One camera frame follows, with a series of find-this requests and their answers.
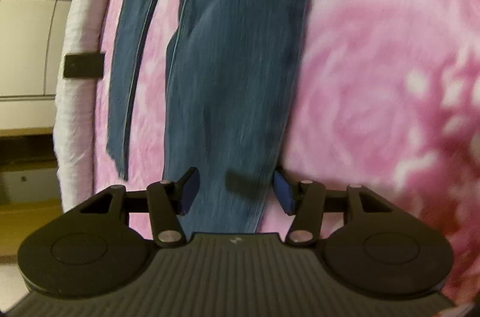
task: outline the pink floral bedsheet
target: pink floral bedsheet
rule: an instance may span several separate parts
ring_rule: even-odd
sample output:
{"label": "pink floral bedsheet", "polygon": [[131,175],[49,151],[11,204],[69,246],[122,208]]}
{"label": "pink floral bedsheet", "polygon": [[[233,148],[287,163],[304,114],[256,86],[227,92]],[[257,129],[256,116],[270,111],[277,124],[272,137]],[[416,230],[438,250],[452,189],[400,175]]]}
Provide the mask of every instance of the pink floral bedsheet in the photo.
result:
{"label": "pink floral bedsheet", "polygon": [[[122,183],[105,151],[107,96],[122,0],[111,0],[97,88],[95,190]],[[129,190],[163,168],[165,49],[179,0],[158,0],[135,98]],[[442,231],[455,265],[445,293],[480,290],[480,0],[313,0],[298,93],[282,152],[298,177],[364,183]],[[270,196],[260,231],[291,219]],[[151,235],[148,219],[132,226]],[[325,234],[341,226],[334,216]]]}

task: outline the denim fabric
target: denim fabric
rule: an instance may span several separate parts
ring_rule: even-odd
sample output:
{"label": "denim fabric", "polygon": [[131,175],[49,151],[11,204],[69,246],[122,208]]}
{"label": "denim fabric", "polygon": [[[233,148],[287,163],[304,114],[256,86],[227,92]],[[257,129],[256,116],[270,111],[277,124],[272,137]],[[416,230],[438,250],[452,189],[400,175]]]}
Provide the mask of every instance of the denim fabric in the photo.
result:
{"label": "denim fabric", "polygon": [[131,114],[148,26],[157,0],[123,0],[112,57],[106,150],[128,179]]}
{"label": "denim fabric", "polygon": [[[154,4],[125,0],[119,30],[128,41],[117,30],[108,146],[123,176],[133,103],[128,87],[134,88],[141,54],[132,45],[143,46],[148,26],[148,15],[140,16],[141,26],[130,15],[153,11]],[[166,57],[164,178],[177,180],[191,166],[200,170],[200,192],[181,219],[187,234],[255,231],[289,115],[306,5],[181,0]]]}

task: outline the pink flower pattern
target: pink flower pattern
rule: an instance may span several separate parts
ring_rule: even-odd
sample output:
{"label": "pink flower pattern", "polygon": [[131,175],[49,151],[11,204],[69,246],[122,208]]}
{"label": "pink flower pattern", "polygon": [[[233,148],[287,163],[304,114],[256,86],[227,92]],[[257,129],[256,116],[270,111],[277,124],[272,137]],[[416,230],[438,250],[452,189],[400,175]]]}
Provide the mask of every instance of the pink flower pattern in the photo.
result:
{"label": "pink flower pattern", "polygon": [[[95,189],[123,183],[105,151],[108,88],[122,0],[111,0],[97,87]],[[179,0],[158,0],[137,86],[129,190],[161,178],[165,50]],[[292,175],[329,188],[363,183],[448,237],[444,293],[480,290],[480,0],[312,0],[298,90],[282,151]],[[272,195],[261,232],[291,218]],[[131,225],[151,237],[148,217]],[[323,235],[341,226],[328,216]]]}

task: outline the tiled floor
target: tiled floor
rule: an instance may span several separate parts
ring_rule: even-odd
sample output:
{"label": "tiled floor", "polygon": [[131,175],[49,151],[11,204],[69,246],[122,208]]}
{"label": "tiled floor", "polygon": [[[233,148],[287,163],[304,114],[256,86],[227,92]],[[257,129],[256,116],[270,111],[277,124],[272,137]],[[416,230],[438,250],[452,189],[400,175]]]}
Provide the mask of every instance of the tiled floor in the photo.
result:
{"label": "tiled floor", "polygon": [[5,312],[20,301],[28,290],[16,264],[0,264],[0,310]]}

